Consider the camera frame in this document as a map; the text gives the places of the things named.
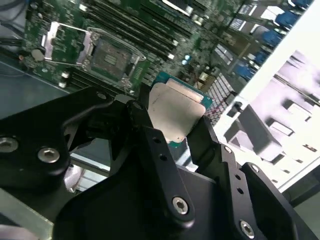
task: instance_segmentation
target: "green circuit board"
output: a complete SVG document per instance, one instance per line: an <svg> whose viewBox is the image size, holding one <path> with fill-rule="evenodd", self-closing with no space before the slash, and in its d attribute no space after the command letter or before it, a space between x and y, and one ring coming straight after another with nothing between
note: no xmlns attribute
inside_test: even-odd
<svg viewBox="0 0 320 240"><path fill-rule="evenodd" d="M150 85L159 72L194 85L202 73L213 69L217 37L228 27L241 1L181 0L180 6L191 6L190 15L162 0L38 0L37 7L30 6L27 11L24 62L55 85L67 72L70 92L94 82L134 95L141 82ZM48 59L46 38L54 22L62 25L51 42ZM77 64L77 59L92 28L103 32L100 36L105 38L86 58L90 62L86 68L83 62ZM35 50L43 57L33 54ZM129 59L138 53L143 57L133 64ZM120 77L124 73L128 76L125 84Z"/></svg>

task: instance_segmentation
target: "robotic arm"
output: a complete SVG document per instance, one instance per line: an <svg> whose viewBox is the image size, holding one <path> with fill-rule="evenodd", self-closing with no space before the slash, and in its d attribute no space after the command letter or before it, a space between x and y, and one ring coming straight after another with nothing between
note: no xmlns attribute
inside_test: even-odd
<svg viewBox="0 0 320 240"><path fill-rule="evenodd" d="M0 196L49 218L70 153L102 138L110 177L51 216L53 240L317 239L261 169L237 166L206 117L187 136L197 173L178 168L141 89L124 104L90 87L0 120Z"/></svg>

